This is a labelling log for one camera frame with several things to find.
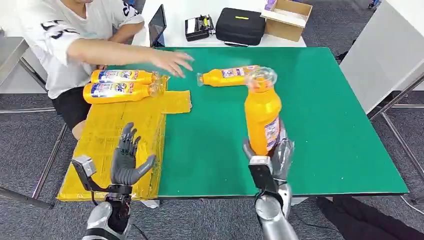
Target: green mat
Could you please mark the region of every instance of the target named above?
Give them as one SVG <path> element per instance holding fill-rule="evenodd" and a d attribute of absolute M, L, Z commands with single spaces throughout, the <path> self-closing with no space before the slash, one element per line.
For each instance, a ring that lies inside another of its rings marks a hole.
<path fill-rule="evenodd" d="M 399 172 L 328 48 L 166 48 L 195 61 L 169 90 L 191 91 L 190 113 L 166 117 L 159 197 L 252 196 L 242 150 L 247 138 L 245 86 L 198 87 L 196 73 L 247 65 L 278 74 L 280 116 L 295 142 L 288 174 L 293 195 L 401 194 Z M 146 64 L 113 69 L 157 70 Z"/>

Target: robotic thumb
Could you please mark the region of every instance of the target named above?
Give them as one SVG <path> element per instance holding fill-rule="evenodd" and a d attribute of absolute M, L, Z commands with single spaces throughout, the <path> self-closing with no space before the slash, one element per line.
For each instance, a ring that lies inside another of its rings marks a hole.
<path fill-rule="evenodd" d="M 251 159 L 256 153 L 252 150 L 251 144 L 248 139 L 243 141 L 243 152 L 246 154 L 247 159 Z"/>
<path fill-rule="evenodd" d="M 152 154 L 147 158 L 145 163 L 143 163 L 137 169 L 134 169 L 131 172 L 131 176 L 129 177 L 131 185 L 135 184 L 141 177 L 143 177 L 150 169 L 153 168 L 155 160 L 156 155 Z"/>

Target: bottle label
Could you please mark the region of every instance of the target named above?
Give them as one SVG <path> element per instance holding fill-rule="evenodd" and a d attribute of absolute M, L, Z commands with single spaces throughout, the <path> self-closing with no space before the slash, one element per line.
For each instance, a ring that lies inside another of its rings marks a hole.
<path fill-rule="evenodd" d="M 104 70 L 98 74 L 99 83 L 110 83 L 118 81 L 134 81 L 137 78 L 138 71 L 134 70 Z"/>
<path fill-rule="evenodd" d="M 277 116 L 274 121 L 265 125 L 266 150 L 270 151 L 277 143 L 280 133 L 280 118 Z"/>
<path fill-rule="evenodd" d="M 231 78 L 231 77 L 237 77 L 237 76 L 244 76 L 245 74 L 255 69 L 256 67 L 257 67 L 256 65 L 252 65 L 247 67 L 235 67 L 235 68 L 222 69 L 221 70 L 222 77 Z"/>
<path fill-rule="evenodd" d="M 133 93 L 133 82 L 107 82 L 94 83 L 91 87 L 93 98 L 113 98 L 119 95 L 130 95 Z"/>

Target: laptop screen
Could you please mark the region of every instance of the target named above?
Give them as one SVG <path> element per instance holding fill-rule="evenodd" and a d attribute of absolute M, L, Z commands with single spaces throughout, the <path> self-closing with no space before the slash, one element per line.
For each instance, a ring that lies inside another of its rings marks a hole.
<path fill-rule="evenodd" d="M 153 47 L 156 44 L 156 41 L 162 35 L 166 27 L 167 27 L 167 23 L 165 20 L 164 5 L 161 4 L 159 9 L 154 14 L 153 18 L 148 24 L 151 47 Z"/>

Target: yellow tape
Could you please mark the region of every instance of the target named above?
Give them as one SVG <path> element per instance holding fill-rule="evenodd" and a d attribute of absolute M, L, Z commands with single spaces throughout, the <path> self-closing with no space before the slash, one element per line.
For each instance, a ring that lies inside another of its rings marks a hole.
<path fill-rule="evenodd" d="M 122 128 L 134 122 L 137 136 L 141 136 L 136 153 L 136 166 L 141 165 L 151 154 L 156 154 L 152 170 L 132 188 L 134 200 L 153 199 L 158 196 L 159 181 L 164 151 L 166 114 L 188 113 L 191 109 L 190 91 L 165 91 L 157 97 L 141 101 L 117 102 L 93 105 L 88 113 L 81 139 L 73 156 L 87 155 L 97 168 L 92 178 L 101 187 L 110 183 L 111 161 L 118 145 Z M 106 193 L 96 192 L 95 199 L 102 200 Z M 89 201 L 91 194 L 85 191 L 78 175 L 69 165 L 65 179 L 57 195 L 61 201 Z"/>
<path fill-rule="evenodd" d="M 236 19 L 244 19 L 244 20 L 249 20 L 248 17 L 245 16 L 235 16 Z"/>

